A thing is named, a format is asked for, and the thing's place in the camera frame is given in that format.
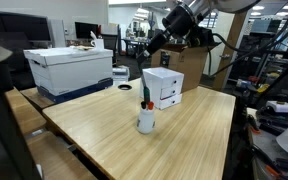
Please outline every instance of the white box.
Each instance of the white box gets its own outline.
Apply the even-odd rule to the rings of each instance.
[[[111,50],[73,48],[24,50],[35,84],[54,96],[95,85],[112,78]]]
[[[162,110],[181,102],[184,74],[162,67],[144,69],[143,74],[156,108]],[[144,98],[142,82],[140,91]]]

